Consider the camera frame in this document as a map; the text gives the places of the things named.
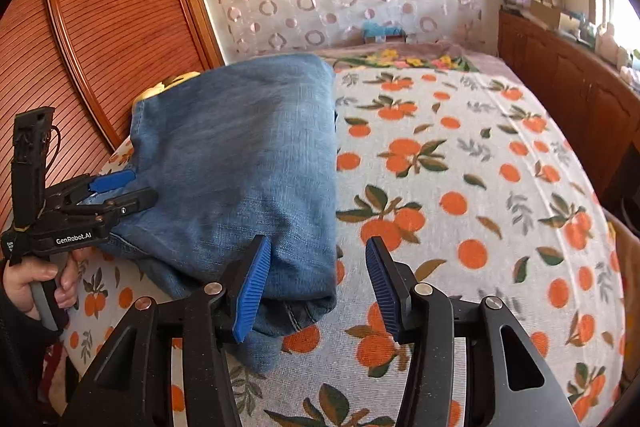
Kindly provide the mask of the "person's left hand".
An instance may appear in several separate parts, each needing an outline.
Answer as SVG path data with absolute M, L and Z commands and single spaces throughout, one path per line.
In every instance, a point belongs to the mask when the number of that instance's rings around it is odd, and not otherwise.
M 68 309 L 77 301 L 79 263 L 84 261 L 89 253 L 89 248 L 71 251 L 61 274 L 54 263 L 36 257 L 24 258 L 16 265 L 7 265 L 2 275 L 4 292 L 18 311 L 39 321 L 40 313 L 36 308 L 32 284 L 58 280 L 60 286 L 55 289 L 55 301 L 61 309 Z

